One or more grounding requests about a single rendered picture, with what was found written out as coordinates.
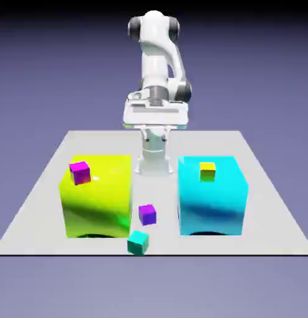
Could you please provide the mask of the small teal cube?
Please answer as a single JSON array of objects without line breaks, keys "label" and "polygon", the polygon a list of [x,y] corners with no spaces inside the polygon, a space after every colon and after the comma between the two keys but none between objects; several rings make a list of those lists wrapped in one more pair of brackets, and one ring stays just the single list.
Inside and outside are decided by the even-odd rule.
[{"label": "small teal cube", "polygon": [[127,251],[134,255],[144,255],[149,246],[149,235],[140,232],[133,231],[127,240]]}]

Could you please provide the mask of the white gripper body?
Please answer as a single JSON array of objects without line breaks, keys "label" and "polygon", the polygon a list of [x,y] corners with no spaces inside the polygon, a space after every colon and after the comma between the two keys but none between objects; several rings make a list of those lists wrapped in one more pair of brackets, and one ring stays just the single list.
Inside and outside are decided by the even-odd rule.
[{"label": "white gripper body", "polygon": [[172,126],[188,124],[188,104],[163,100],[162,106],[151,106],[147,99],[127,99],[124,107],[123,123],[131,127]]}]

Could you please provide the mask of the large yellow box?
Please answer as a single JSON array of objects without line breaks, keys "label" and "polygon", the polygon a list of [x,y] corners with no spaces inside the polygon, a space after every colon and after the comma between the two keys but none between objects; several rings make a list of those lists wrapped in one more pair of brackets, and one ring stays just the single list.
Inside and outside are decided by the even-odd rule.
[{"label": "large yellow box", "polygon": [[68,238],[127,238],[132,213],[132,156],[75,155],[70,165],[85,162],[91,180],[75,184],[70,168],[59,184]]}]

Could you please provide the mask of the small purple cube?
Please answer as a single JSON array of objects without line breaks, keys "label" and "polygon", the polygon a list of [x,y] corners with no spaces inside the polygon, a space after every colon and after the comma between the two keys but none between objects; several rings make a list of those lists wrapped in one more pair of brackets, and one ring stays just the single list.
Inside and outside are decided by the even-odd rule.
[{"label": "small purple cube", "polygon": [[138,216],[143,226],[156,224],[156,210],[152,204],[139,206]]}]

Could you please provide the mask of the small magenta cube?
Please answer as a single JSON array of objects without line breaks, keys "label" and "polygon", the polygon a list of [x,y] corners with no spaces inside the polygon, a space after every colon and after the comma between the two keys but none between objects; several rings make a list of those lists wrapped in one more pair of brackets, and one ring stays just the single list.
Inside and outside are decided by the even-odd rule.
[{"label": "small magenta cube", "polygon": [[91,181],[90,167],[85,161],[70,163],[69,168],[75,186]]}]

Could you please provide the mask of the large cyan box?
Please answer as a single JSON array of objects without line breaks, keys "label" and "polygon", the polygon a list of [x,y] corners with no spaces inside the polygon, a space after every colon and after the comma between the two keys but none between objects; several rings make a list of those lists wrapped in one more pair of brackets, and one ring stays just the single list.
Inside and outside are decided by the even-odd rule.
[{"label": "large cyan box", "polygon": [[[215,164],[212,181],[202,181],[200,163]],[[181,235],[241,235],[248,183],[233,156],[178,157],[178,220]]]}]

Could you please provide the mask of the small yellow cube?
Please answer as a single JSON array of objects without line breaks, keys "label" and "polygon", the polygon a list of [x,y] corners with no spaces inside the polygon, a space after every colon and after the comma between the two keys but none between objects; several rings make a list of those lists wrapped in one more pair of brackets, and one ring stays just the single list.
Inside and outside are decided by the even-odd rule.
[{"label": "small yellow cube", "polygon": [[200,181],[213,182],[215,180],[216,166],[214,162],[199,163]]}]

